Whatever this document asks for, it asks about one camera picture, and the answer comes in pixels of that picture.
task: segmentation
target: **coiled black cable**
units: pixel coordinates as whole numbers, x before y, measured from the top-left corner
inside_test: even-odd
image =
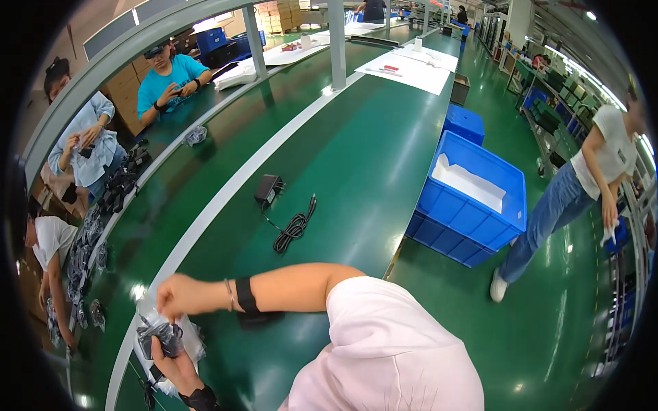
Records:
[[[313,215],[313,211],[315,211],[316,203],[317,200],[315,199],[315,194],[313,194],[311,197],[311,202],[309,203],[309,211],[306,214],[302,212],[295,214],[292,220],[290,220],[288,223],[288,226],[285,230],[281,230],[275,223],[272,222],[272,220],[267,217],[267,215],[265,215],[265,203],[263,203],[263,206],[261,207],[261,213],[263,213],[263,217],[265,217],[265,220],[267,220],[268,223],[272,224],[272,227],[281,231],[281,234],[277,236],[276,240],[274,240],[274,244],[272,245],[274,251],[279,254],[285,253],[288,249],[290,241],[304,235],[304,229],[309,223],[309,220]]]

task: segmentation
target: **bracelet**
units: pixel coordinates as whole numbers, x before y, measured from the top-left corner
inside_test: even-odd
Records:
[[[163,106],[163,107],[160,107],[160,106],[158,105],[157,100],[155,101],[155,103],[153,103],[153,108],[156,109],[156,110],[159,111],[159,112],[164,112],[164,111],[167,111],[167,109],[168,109],[168,107],[167,107],[166,105]]]
[[[236,300],[233,298],[233,292],[231,292],[231,285],[228,283],[228,280],[224,278],[224,284],[226,284],[226,290],[228,291],[228,296],[231,298],[231,306],[228,307],[228,311],[233,311],[235,307]]]

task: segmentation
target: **stacked cardboard boxes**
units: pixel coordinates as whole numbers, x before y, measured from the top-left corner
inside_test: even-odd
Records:
[[[150,69],[146,59],[139,56],[101,88],[101,92],[114,103],[114,118],[120,116],[133,135],[144,129],[137,116],[137,92]]]
[[[301,9],[298,0],[290,0],[290,18],[293,27],[301,26]]]
[[[256,5],[256,11],[263,30],[270,34],[285,33],[293,27],[297,27],[292,24],[291,6],[296,8],[296,17],[300,20],[299,2],[296,0],[268,1]]]

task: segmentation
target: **black wristband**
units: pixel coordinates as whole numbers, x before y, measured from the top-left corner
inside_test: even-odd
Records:
[[[207,385],[203,389],[196,389],[189,396],[178,393],[180,400],[186,406],[197,411],[221,411],[222,407],[217,404],[217,397],[213,390]]]
[[[251,293],[251,278],[236,278],[236,294],[238,295],[238,304],[247,314],[260,313],[256,307],[256,298]]]
[[[165,111],[167,111],[167,109],[168,109],[169,107],[168,107],[167,105],[164,105],[163,107],[160,107],[160,106],[158,105],[157,100],[156,100],[155,103],[153,103],[153,108],[156,109],[156,110],[158,110],[159,112],[165,112]]]

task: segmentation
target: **woman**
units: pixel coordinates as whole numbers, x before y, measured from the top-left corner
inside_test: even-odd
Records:
[[[137,93],[137,114],[142,126],[155,121],[159,113],[170,112],[212,78],[210,69],[190,56],[174,55],[166,40],[144,53],[152,69]]]
[[[605,105],[596,112],[582,147],[560,167],[530,214],[526,231],[515,240],[503,265],[493,271],[489,288],[493,301],[503,300],[509,284],[523,275],[534,253],[552,233],[578,218],[599,197],[603,226],[614,229],[617,189],[635,171],[635,136],[647,130],[644,108],[632,86],[626,108],[627,112],[621,112]]]
[[[466,9],[462,5],[459,5],[459,12],[457,13],[457,22],[461,24],[468,23],[468,16],[466,15]]]
[[[70,80],[68,60],[55,57],[43,82],[51,104]],[[116,140],[116,132],[105,129],[113,116],[114,105],[97,91],[71,120],[48,156],[54,175],[63,175],[70,165],[75,184],[97,198],[103,194],[108,176],[114,174],[126,156],[126,150]]]
[[[73,332],[68,328],[61,270],[77,231],[78,228],[68,225],[59,217],[37,217],[35,207],[31,207],[25,246],[32,248],[34,256],[43,270],[39,304],[41,309],[46,312],[47,300],[49,296],[52,297],[59,332],[66,344],[73,349],[76,348],[76,341]]]
[[[299,264],[214,283],[173,274],[158,287],[156,304],[170,321],[215,310],[327,311],[331,343],[297,373],[279,411],[484,410],[461,340],[404,288],[352,267]],[[184,401],[218,409],[185,351],[165,358],[160,341],[151,343],[156,367]]]

